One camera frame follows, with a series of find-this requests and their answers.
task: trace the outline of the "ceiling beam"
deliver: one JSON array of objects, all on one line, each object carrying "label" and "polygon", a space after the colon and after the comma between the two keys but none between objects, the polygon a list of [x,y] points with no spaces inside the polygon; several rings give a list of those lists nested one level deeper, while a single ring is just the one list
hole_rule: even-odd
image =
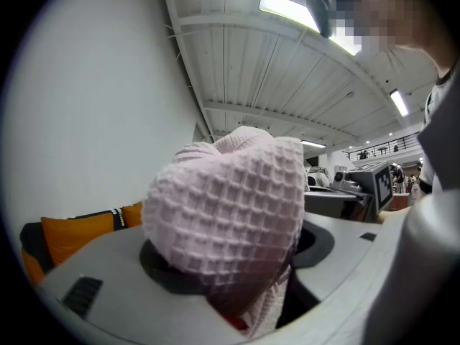
[{"label": "ceiling beam", "polygon": [[226,135],[229,135],[231,132],[223,132],[221,130],[215,130],[214,135],[216,137],[225,137]]},{"label": "ceiling beam", "polygon": [[397,132],[398,130],[405,129],[413,125],[416,125],[416,124],[421,124],[423,122],[423,115],[424,115],[423,111],[413,111],[411,114],[403,118],[403,121],[404,121],[403,125],[401,123],[398,124],[396,121],[393,121],[378,129],[373,130],[372,132],[366,135],[358,137],[359,138],[358,144],[363,144],[368,140],[386,137],[388,136],[390,132],[394,133],[394,132]]},{"label": "ceiling beam", "polygon": [[329,59],[333,60],[345,70],[355,75],[368,89],[376,96],[374,101],[380,105],[380,101],[385,104],[388,111],[395,116],[400,124],[403,124],[401,116],[397,115],[395,105],[391,98],[385,93],[379,85],[371,78],[371,76],[356,62],[351,56],[340,48],[336,43],[325,40],[319,34],[311,29],[305,29],[304,26],[299,25],[299,29],[289,28],[284,24],[268,20],[256,15],[250,14],[197,14],[188,17],[181,17],[178,19],[178,24],[181,27],[196,24],[234,24],[238,26],[248,27],[263,32],[273,33],[280,35],[292,41],[298,41],[303,33],[306,31],[302,40],[302,45],[309,47],[316,52],[324,54]]},{"label": "ceiling beam", "polygon": [[303,154],[303,157],[305,159],[307,159],[307,158],[311,158],[311,157],[326,155],[326,154],[331,153],[331,152],[344,150],[349,145],[351,145],[350,142],[338,143],[338,144],[335,144],[332,147],[326,147],[326,148],[318,149],[318,151],[306,152],[306,153]]},{"label": "ceiling beam", "polygon": [[198,102],[198,106],[200,107],[201,113],[206,122],[206,126],[208,127],[208,130],[211,133],[211,137],[213,138],[214,141],[216,141],[213,137],[213,128],[211,126],[211,122],[209,121],[206,115],[206,111],[204,110],[204,107],[203,107],[203,98],[200,92],[200,86],[197,81],[193,65],[190,61],[190,57],[187,52],[185,41],[183,37],[181,36],[182,30],[181,30],[181,24],[179,23],[179,16],[178,16],[178,11],[176,9],[175,0],[166,0],[166,5],[167,5],[167,10],[169,11],[169,14],[170,14],[171,25],[176,35],[175,39],[178,42],[180,54],[182,56],[182,61],[184,63],[185,69],[187,70],[188,78],[190,79],[190,84],[192,85],[193,92],[195,93],[195,97]]},{"label": "ceiling beam", "polygon": [[291,115],[280,114],[274,111],[255,109],[253,107],[248,107],[248,106],[233,105],[230,103],[221,103],[221,102],[212,102],[212,101],[205,102],[204,108],[209,111],[227,111],[227,112],[233,112],[233,113],[243,114],[243,115],[260,116],[262,118],[266,118],[270,120],[285,121],[287,123],[301,125],[302,127],[305,127],[305,128],[315,129],[317,131],[333,135],[340,139],[346,139],[353,143],[355,143],[358,140],[357,137],[351,134],[342,132],[340,130],[331,128],[330,126],[315,123],[310,120],[297,118]]}]

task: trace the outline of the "red fabric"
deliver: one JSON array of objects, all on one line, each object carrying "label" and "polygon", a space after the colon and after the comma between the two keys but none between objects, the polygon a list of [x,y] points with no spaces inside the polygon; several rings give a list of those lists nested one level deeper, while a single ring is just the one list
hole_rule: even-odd
[{"label": "red fabric", "polygon": [[247,330],[247,324],[240,317],[224,316],[225,320],[237,330]]}]

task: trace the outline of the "railing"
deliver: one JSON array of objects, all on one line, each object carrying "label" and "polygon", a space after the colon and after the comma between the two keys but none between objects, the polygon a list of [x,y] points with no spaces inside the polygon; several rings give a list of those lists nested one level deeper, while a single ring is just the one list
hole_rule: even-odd
[{"label": "railing", "polygon": [[389,142],[376,144],[375,146],[363,148],[358,151],[345,152],[350,161],[361,161],[369,158],[398,153],[402,150],[415,150],[420,148],[420,143],[417,140],[418,132],[406,137],[394,139]]}]

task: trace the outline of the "black slot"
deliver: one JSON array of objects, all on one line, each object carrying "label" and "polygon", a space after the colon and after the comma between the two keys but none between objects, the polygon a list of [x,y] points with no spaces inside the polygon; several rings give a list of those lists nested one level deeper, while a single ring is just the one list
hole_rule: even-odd
[{"label": "black slot", "polygon": [[92,277],[81,277],[67,292],[63,303],[81,318],[86,318],[101,286],[101,280]]}]

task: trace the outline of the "fluorescent light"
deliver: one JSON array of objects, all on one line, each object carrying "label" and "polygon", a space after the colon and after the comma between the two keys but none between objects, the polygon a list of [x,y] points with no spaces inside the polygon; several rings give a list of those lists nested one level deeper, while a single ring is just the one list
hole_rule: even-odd
[{"label": "fluorescent light", "polygon": [[405,103],[400,95],[400,92],[397,89],[395,89],[392,92],[390,92],[390,97],[395,103],[397,109],[400,111],[401,116],[407,116],[409,114],[409,111],[408,108],[405,107]]},{"label": "fluorescent light", "polygon": [[304,5],[291,0],[260,0],[259,9],[291,19],[319,33],[313,16]]},{"label": "fluorescent light", "polygon": [[[319,33],[315,19],[305,5],[296,3],[292,0],[260,0],[259,9],[263,12],[291,19]],[[331,41],[335,42],[353,56],[361,51],[361,45],[356,44],[354,39],[354,36],[347,36],[345,34],[345,27],[337,27],[336,31],[330,37]]]},{"label": "fluorescent light", "polygon": [[307,146],[312,146],[312,147],[317,147],[317,148],[326,148],[324,144],[319,144],[315,142],[309,142],[309,141],[302,141],[302,144],[305,144]]}]

